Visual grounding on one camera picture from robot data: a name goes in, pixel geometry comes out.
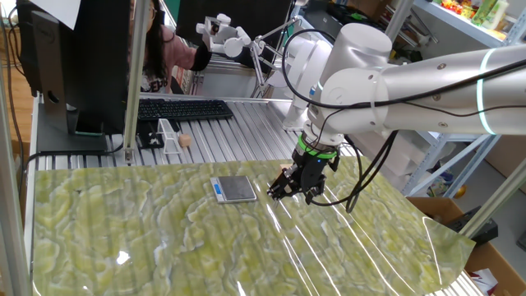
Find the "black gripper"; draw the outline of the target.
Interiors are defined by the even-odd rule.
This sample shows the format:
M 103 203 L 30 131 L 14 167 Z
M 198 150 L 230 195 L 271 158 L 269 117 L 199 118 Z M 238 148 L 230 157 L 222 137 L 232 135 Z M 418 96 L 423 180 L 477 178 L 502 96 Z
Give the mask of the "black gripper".
M 279 176 L 270 185 L 267 194 L 275 201 L 305 192 L 308 205 L 324 192 L 326 176 L 323 171 L 329 165 L 334 171 L 339 165 L 339 152 L 314 154 L 297 148 L 293 154 L 297 166 L 283 167 Z

